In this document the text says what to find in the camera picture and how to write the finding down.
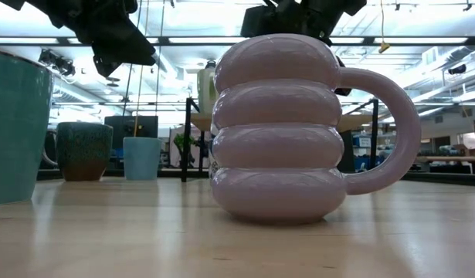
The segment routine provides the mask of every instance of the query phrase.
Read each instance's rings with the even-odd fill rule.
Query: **pink ceramic mug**
[[[345,195],[398,181],[419,150],[419,115],[405,91],[365,69],[341,68],[317,39],[274,34],[247,39],[220,60],[213,111],[219,134],[213,154],[215,200],[231,214],[261,221],[309,222],[335,210]],[[336,169],[344,151],[334,127],[341,118],[337,87],[383,101],[397,125],[395,148],[377,168]]]

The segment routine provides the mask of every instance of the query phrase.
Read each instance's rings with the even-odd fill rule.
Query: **wall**
[[[158,128],[158,138],[169,138],[169,137],[170,137],[170,127]]]
[[[443,114],[443,122],[435,124],[435,117],[426,117],[421,121],[422,139],[450,136],[450,143],[457,144],[457,135],[474,132],[475,107],[472,107],[473,116],[464,118],[461,112]]]

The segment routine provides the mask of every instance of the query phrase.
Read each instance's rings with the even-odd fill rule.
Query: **light blue cup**
[[[0,53],[0,204],[31,198],[52,91],[45,67]]]
[[[124,174],[128,181],[157,178],[161,141],[149,137],[124,138]]]

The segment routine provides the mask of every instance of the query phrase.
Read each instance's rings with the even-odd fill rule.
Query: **wooden table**
[[[475,188],[401,181],[276,227],[231,219],[207,180],[40,182],[0,206],[4,277],[475,277]]]
[[[372,115],[343,115],[338,123],[337,131],[344,132],[360,127],[372,121]],[[201,131],[210,131],[212,126],[212,115],[191,113],[191,122]]]

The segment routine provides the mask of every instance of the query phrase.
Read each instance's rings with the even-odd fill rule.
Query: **blue glazed pot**
[[[110,160],[113,130],[105,124],[62,122],[56,132],[57,162],[45,152],[43,158],[58,166],[66,181],[98,181]]]
[[[45,67],[0,53],[0,204],[31,198],[52,91]]]
[[[158,175],[161,141],[148,137],[124,138],[124,174],[128,181],[151,181]]]

